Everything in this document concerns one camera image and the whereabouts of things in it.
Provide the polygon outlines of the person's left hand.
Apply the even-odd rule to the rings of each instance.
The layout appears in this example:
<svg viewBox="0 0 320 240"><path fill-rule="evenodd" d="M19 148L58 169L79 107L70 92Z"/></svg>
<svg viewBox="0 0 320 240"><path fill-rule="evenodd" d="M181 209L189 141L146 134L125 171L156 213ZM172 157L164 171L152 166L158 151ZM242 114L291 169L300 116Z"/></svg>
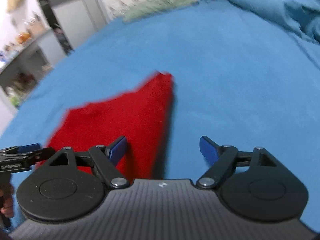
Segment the person's left hand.
<svg viewBox="0 0 320 240"><path fill-rule="evenodd" d="M10 193L5 193L1 190L1 197L3 197L3 207L1 208L1 214L3 214L7 218L14 217L14 204L13 204L13 194L14 194L14 187L9 184L10 186Z"/></svg>

